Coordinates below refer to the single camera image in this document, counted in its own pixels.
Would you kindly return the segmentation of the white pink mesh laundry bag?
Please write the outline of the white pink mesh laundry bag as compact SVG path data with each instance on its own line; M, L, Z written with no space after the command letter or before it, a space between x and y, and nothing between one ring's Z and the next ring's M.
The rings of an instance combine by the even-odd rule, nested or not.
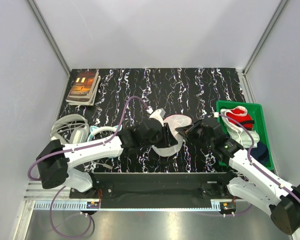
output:
M192 123L192 119L186 115L174 114L164 119L163 123L168 123L169 129L174 139L177 140L177 144L165 148L157 148L155 146L152 146L152 149L161 157L170 157L175 155L177 152L179 152L183 144L183 138L176 131L176 128L190 125Z

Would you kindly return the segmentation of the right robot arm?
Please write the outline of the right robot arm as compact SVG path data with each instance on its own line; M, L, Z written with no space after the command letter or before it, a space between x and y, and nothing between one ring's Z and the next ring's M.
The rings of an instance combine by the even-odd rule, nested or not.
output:
M266 213L287 235L300 228L300 184L294 186L275 175L237 141L229 138L215 118L205 118L178 127L176 131L191 144L209 147L215 159L243 174L217 185L218 195L241 198Z

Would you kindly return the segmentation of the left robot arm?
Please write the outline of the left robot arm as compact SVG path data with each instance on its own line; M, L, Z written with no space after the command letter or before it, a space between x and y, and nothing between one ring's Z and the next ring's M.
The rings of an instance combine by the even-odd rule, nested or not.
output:
M77 166L99 159L134 154L147 147L165 149L177 144L178 140L168 123L161 123L154 118L99 140L75 144L52 140L36 159L39 180L43 189L66 186L76 189L87 198L93 198L98 193L98 186L89 173L77 170Z

